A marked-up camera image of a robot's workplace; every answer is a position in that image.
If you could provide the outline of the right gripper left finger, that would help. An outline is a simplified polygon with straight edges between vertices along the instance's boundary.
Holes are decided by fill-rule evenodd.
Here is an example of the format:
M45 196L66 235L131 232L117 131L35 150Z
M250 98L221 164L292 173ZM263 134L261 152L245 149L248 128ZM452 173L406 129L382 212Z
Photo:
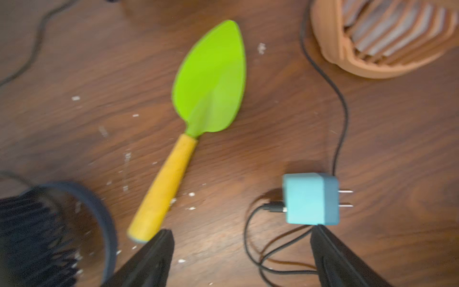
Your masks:
M167 285L175 241L172 230L160 230L104 287L164 287Z

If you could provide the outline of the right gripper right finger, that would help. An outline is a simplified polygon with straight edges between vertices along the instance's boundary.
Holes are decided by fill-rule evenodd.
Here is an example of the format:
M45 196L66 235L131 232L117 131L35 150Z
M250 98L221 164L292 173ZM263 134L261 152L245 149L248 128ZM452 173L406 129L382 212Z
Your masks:
M321 286L392 286L325 226L312 228L310 244Z

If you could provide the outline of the mint green USB charger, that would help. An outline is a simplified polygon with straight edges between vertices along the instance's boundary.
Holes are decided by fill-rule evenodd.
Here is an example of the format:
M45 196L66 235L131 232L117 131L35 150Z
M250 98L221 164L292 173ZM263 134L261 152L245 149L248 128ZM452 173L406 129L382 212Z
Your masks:
M289 173L282 182L284 213L288 224L336 226L341 203L339 195L352 190L339 188L337 177L327 173Z

